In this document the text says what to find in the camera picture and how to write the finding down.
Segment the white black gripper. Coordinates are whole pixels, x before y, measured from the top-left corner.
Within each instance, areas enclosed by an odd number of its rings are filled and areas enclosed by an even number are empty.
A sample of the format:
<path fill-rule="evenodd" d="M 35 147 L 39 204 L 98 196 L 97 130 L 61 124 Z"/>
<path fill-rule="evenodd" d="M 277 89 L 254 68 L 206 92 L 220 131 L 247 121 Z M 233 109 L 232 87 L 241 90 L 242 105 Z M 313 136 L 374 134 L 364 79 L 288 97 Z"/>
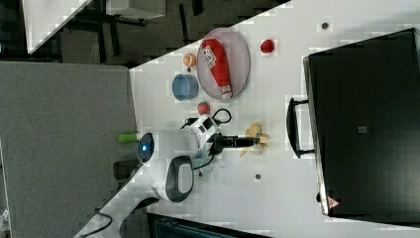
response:
<path fill-rule="evenodd" d="M 221 122 L 203 114 L 199 118 L 185 120 L 186 131 L 194 135 L 198 141 L 198 156 L 216 156 L 222 153 L 222 134 L 219 129 Z M 257 145 L 259 138 L 253 137 L 225 137 L 224 148 L 246 148 Z"/>

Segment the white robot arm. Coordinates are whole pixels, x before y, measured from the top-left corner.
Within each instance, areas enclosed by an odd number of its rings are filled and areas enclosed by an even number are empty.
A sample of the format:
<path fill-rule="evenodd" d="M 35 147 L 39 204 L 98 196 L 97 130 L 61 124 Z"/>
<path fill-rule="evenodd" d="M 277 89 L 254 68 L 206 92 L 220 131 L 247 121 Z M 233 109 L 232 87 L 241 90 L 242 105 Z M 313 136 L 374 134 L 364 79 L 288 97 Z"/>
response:
<path fill-rule="evenodd" d="M 250 148 L 267 138 L 258 136 L 226 136 L 220 132 L 221 122 L 207 114 L 188 118 L 181 128 L 156 130 L 145 134 L 123 134 L 121 143 L 137 142 L 140 169 L 116 195 L 121 205 L 112 212 L 121 224 L 144 200 L 156 198 L 178 203 L 193 190 L 195 161 L 204 165 L 226 148 Z"/>

